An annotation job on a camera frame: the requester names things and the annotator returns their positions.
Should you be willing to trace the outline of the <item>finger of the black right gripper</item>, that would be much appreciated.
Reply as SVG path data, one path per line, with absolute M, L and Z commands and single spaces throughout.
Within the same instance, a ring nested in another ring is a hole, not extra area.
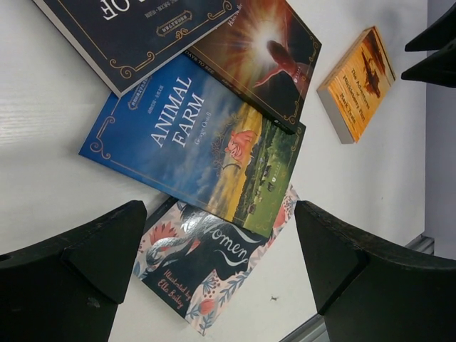
M 438 20 L 405 45 L 405 51 L 440 50 L 455 39 L 455 7 L 448 9 Z
M 434 53 L 402 72 L 401 78 L 455 88 L 455 54 Z

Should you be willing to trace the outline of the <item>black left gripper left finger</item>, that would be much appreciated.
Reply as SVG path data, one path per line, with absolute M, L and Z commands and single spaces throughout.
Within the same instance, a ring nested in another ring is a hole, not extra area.
M 146 216 L 144 203 L 133 200 L 1 255 L 1 340 L 107 341 Z

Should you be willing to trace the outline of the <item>Huckleberry Finn orange book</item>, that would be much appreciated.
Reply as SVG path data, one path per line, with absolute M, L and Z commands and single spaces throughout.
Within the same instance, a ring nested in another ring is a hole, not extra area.
M 395 79 L 378 27 L 363 30 L 317 89 L 342 144 L 360 140 Z

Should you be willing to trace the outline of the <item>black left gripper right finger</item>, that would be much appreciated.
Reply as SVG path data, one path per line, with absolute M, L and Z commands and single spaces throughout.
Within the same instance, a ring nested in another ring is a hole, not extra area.
M 454 341 L 455 261 L 389 242 L 310 201 L 296 228 L 330 341 Z

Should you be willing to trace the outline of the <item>Tale of Two Cities book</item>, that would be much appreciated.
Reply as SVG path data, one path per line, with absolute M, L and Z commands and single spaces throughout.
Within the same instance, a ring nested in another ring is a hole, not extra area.
M 43 0 L 37 7 L 118 97 L 228 21 L 230 0 Z

